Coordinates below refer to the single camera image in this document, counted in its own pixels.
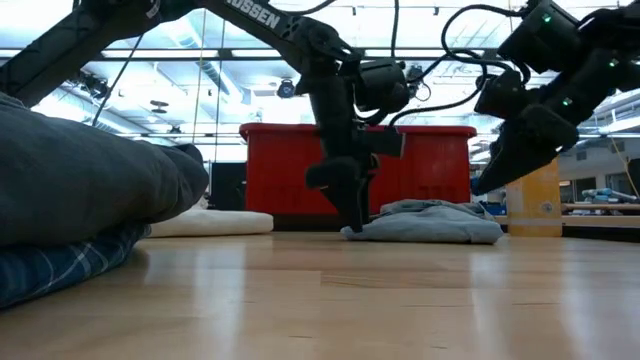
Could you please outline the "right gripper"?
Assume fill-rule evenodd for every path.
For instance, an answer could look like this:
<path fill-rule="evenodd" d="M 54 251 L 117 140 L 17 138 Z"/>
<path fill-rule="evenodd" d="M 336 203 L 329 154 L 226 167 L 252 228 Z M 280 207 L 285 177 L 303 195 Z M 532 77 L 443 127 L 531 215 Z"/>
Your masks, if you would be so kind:
<path fill-rule="evenodd" d="M 472 181 L 472 194 L 496 190 L 549 164 L 559 149 L 573 147 L 579 138 L 576 127 L 540 104 L 527 106 L 521 125 L 505 121 L 498 138 L 489 146 L 490 160 Z"/>

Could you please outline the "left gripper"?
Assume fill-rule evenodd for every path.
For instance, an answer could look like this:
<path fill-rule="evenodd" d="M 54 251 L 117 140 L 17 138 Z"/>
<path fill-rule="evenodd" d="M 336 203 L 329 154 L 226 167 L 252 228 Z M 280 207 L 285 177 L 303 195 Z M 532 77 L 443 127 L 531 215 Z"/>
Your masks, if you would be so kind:
<path fill-rule="evenodd" d="M 370 221 L 370 185 L 380 166 L 376 154 L 401 157 L 405 136 L 393 129 L 366 134 L 356 119 L 354 87 L 347 78 L 309 78 L 306 85 L 327 158 L 307 169 L 306 186 L 319 189 L 345 224 L 361 232 Z M 364 172 L 358 161 L 366 161 Z"/>

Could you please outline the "light grey t-shirt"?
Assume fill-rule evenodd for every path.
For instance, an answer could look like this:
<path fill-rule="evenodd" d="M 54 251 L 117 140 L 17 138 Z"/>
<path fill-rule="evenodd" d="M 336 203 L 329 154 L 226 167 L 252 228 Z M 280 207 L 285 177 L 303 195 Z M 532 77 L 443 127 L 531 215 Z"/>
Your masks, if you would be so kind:
<path fill-rule="evenodd" d="M 493 245 L 503 235 L 499 223 L 477 203 L 405 199 L 382 205 L 360 232 L 343 227 L 351 241 Z"/>

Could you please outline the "dark grey garment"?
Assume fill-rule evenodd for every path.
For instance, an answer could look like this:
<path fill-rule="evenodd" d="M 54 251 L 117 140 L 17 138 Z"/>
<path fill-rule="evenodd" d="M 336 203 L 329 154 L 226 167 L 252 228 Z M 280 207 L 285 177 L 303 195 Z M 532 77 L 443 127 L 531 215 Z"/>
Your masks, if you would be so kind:
<path fill-rule="evenodd" d="M 193 145 L 123 138 L 0 92 L 0 247 L 162 222 L 189 210 L 207 185 Z"/>

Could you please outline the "blue plaid shorts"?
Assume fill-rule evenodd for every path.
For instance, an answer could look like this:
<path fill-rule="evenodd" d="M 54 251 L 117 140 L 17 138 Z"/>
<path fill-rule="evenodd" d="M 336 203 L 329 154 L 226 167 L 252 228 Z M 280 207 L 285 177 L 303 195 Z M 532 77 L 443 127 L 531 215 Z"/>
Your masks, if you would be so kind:
<path fill-rule="evenodd" d="M 148 224 L 107 229 L 80 242 L 0 248 L 0 310 L 47 296 L 107 273 L 125 263 Z"/>

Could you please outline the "red plastic laundry bin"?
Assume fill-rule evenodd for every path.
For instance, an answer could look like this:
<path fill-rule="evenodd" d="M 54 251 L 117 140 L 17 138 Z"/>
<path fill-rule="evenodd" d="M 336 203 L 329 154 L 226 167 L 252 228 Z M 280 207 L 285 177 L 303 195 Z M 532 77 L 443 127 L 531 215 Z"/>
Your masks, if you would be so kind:
<path fill-rule="evenodd" d="M 369 208 L 404 199 L 464 203 L 471 198 L 468 140 L 470 126 L 401 125 L 403 156 L 379 157 L 380 169 L 369 193 Z M 306 169 L 323 158 L 315 127 L 308 124 L 248 123 L 245 204 L 272 215 L 334 215 L 333 205 L 305 184 Z"/>

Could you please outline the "orange spray bottle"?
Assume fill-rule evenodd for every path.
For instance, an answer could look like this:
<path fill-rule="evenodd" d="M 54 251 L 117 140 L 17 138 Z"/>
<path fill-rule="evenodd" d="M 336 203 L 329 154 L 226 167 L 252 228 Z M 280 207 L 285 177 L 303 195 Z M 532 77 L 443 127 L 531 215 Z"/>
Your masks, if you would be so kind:
<path fill-rule="evenodd" d="M 558 163 L 506 186 L 508 233 L 515 237 L 561 237 L 563 232 Z"/>

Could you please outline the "wooden workbench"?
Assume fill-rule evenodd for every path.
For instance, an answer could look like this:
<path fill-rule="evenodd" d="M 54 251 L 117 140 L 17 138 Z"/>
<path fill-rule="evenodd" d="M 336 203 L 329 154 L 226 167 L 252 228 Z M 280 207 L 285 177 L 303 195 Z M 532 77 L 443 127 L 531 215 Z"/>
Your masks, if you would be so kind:
<path fill-rule="evenodd" d="M 562 210 L 640 212 L 640 204 L 563 204 Z M 640 215 L 563 215 L 562 223 L 574 227 L 640 228 Z"/>

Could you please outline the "blue grey bench equipment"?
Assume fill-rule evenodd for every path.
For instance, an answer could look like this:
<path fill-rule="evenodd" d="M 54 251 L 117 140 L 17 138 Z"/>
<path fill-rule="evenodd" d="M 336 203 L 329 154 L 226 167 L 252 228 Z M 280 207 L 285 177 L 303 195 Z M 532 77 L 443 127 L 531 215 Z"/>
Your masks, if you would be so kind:
<path fill-rule="evenodd" d="M 582 191 L 585 200 L 590 203 L 614 204 L 614 203 L 640 203 L 640 198 L 614 191 L 610 188 L 587 189 Z"/>

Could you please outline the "black computer monitor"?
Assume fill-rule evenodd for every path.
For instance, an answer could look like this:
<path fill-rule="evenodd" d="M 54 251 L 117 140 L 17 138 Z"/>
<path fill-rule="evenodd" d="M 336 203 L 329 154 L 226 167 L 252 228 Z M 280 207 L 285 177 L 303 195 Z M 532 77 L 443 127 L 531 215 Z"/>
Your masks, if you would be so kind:
<path fill-rule="evenodd" d="M 215 210 L 245 209 L 246 163 L 214 162 L 210 169 L 209 207 Z"/>

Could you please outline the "white folded cloth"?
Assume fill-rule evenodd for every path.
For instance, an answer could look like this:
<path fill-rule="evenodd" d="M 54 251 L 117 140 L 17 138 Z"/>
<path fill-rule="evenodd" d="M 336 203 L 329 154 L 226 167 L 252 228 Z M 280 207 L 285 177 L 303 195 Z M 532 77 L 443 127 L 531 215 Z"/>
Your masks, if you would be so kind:
<path fill-rule="evenodd" d="M 270 214 L 252 211 L 221 211 L 192 208 L 169 220 L 151 225 L 151 238 L 212 237 L 269 233 Z"/>

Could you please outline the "black ceiling track light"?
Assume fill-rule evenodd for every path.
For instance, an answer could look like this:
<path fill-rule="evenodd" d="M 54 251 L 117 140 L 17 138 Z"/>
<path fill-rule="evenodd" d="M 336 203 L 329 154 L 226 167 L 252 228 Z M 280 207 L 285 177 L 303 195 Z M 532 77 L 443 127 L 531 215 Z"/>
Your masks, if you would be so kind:
<path fill-rule="evenodd" d="M 82 91 L 88 93 L 94 99 L 103 99 L 109 90 L 106 79 L 97 77 L 90 72 L 79 71 L 72 80 Z"/>

